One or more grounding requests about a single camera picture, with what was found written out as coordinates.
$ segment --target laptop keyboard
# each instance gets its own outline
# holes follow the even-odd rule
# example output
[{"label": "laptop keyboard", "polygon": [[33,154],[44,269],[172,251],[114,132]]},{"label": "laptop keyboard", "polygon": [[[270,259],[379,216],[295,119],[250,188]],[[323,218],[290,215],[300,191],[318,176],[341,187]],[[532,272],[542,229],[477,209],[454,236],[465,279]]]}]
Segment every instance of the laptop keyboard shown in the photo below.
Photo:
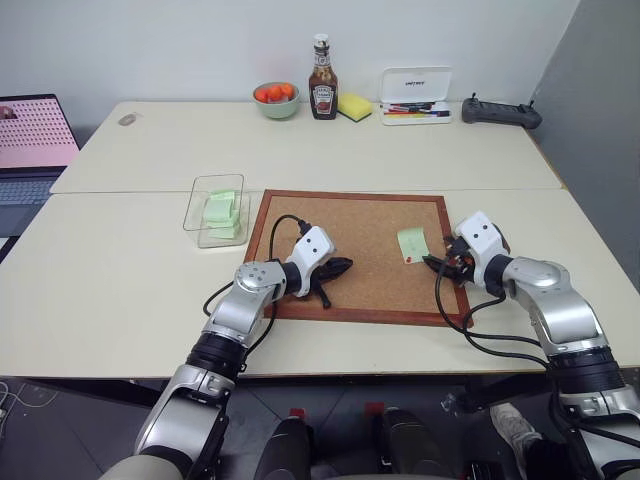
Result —
[{"label": "laptop keyboard", "polygon": [[55,179],[0,182],[0,206],[42,205],[49,198],[54,182]]}]

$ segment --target white case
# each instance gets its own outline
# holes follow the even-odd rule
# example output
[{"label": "white case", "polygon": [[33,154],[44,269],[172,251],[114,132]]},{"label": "white case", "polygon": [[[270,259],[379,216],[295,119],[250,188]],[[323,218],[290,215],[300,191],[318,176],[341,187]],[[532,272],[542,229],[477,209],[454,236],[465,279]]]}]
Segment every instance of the white case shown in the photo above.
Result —
[{"label": "white case", "polygon": [[[444,100],[451,82],[450,67],[387,68],[380,82],[380,103],[438,102],[440,110],[450,110]],[[385,125],[450,123],[448,117],[388,118],[380,105],[380,119]]]}]

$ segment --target laptop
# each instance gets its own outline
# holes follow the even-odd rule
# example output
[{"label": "laptop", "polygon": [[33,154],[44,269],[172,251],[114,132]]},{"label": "laptop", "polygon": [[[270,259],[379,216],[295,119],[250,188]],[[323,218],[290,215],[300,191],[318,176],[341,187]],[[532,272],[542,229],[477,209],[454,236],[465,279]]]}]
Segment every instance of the laptop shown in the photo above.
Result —
[{"label": "laptop", "polygon": [[24,232],[77,153],[55,95],[0,97],[0,238]]}]

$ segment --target white wall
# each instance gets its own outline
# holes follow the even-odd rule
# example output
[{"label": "white wall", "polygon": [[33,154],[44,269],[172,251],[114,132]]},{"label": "white wall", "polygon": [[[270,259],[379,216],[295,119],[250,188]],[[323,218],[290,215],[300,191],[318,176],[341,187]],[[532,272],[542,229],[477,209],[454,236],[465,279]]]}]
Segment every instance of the white wall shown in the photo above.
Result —
[{"label": "white wall", "polygon": [[0,0],[0,95],[57,93],[71,123],[124,99],[248,99],[306,84],[331,37],[343,91],[388,66],[451,65],[451,99],[527,100],[578,0]]}]

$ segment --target ketchup bottle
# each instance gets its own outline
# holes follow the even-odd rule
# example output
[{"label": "ketchup bottle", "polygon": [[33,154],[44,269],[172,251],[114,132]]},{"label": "ketchup bottle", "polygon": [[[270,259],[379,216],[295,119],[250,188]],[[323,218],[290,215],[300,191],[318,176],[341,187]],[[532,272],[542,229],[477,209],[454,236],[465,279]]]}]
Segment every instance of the ketchup bottle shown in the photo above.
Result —
[{"label": "ketchup bottle", "polygon": [[309,77],[311,112],[316,120],[333,120],[338,112],[338,77],[331,69],[329,36],[319,33],[313,40],[316,62]]}]

